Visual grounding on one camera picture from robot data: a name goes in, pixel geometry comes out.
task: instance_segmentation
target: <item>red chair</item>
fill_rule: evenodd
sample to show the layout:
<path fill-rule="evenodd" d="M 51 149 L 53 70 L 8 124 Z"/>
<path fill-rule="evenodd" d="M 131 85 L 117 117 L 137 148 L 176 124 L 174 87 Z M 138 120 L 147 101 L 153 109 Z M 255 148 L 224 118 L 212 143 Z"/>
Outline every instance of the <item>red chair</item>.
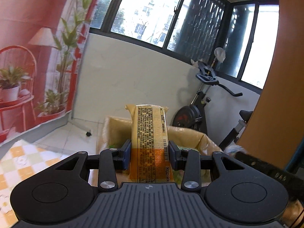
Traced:
<path fill-rule="evenodd" d="M 22 83 L 20 87 L 20 94 L 25 94 L 18 97 L 15 101 L 3 102 L 0 100 L 0 119 L 1 119 L 1 126 L 3 131 L 7 131 L 10 127 L 5 128 L 5 121 L 3 117 L 3 112 L 8 110 L 14 110 L 16 108 L 22 109 L 22 125 L 23 131 L 26 131 L 26 113 L 25 113 L 25 105 L 30 103 L 32 114 L 34 117 L 34 121 L 36 121 L 36 116 L 34 112 L 33 106 L 33 88 L 34 88 L 34 80 L 37 73 L 37 61 L 33 55 L 33 53 L 23 46 L 12 45 L 0 50 L 0 69 L 6 69 L 9 67 L 14 68 L 23 68 L 24 72 L 28 74 L 30 78 Z M 10 122 L 12 125 L 15 123 L 17 119 L 17 115 L 12 118 Z"/>

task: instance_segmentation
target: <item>bike seat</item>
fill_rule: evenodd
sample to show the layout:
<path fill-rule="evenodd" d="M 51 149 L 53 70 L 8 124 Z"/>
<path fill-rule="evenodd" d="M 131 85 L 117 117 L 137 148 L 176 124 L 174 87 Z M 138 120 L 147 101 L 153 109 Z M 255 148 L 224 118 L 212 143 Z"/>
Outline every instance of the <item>bike seat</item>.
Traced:
<path fill-rule="evenodd" d="M 252 112 L 249 112 L 249 111 L 243 111 L 243 110 L 242 110 L 242 111 L 240 111 L 240 116 L 241 116 L 241 118 L 243 119 L 243 121 L 244 121 L 245 123 L 247 123 L 247 122 L 249 122 L 249 119 L 250 119 L 252 113 L 253 113 L 253 111 L 252 111 Z"/>

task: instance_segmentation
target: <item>window glass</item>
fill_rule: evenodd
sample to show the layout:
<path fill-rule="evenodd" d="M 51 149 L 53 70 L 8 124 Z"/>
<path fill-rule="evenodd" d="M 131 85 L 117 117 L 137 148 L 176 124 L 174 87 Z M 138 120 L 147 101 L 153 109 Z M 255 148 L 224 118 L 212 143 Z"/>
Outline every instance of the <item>window glass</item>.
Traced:
<path fill-rule="evenodd" d="M 224 7 L 220 0 L 184 0 L 168 49 L 208 62 Z"/>
<path fill-rule="evenodd" d="M 254 40 L 242 81 L 263 89 L 275 50 L 279 5 L 260 5 Z"/>
<path fill-rule="evenodd" d="M 178 2 L 122 0 L 111 31 L 162 47 Z"/>
<path fill-rule="evenodd" d="M 247 48 L 255 4 L 234 6 L 225 41 L 226 59 L 216 70 L 237 77 Z"/>
<path fill-rule="evenodd" d="M 98 0 L 91 27 L 98 29 L 101 28 L 105 14 L 107 13 L 111 1 L 112 0 Z"/>

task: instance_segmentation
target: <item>qr code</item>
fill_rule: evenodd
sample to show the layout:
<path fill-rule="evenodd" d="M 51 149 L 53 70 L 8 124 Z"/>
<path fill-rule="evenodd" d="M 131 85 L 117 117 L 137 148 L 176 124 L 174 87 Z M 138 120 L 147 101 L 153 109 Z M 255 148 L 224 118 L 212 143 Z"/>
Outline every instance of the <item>qr code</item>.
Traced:
<path fill-rule="evenodd" d="M 166 166 L 166 180 L 170 182 L 170 167 Z"/>

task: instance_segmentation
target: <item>black cable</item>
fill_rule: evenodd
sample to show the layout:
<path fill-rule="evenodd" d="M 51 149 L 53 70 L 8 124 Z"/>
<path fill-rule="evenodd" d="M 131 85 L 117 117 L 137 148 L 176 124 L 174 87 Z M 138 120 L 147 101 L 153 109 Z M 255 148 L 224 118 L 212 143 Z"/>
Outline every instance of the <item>black cable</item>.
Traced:
<path fill-rule="evenodd" d="M 303 214 L 304 209 L 302 210 L 302 212 L 300 213 L 300 215 L 295 219 L 295 221 L 292 223 L 292 225 L 290 226 L 290 228 L 293 227 L 293 225 L 297 222 L 297 220 L 300 218 L 300 216 Z"/>

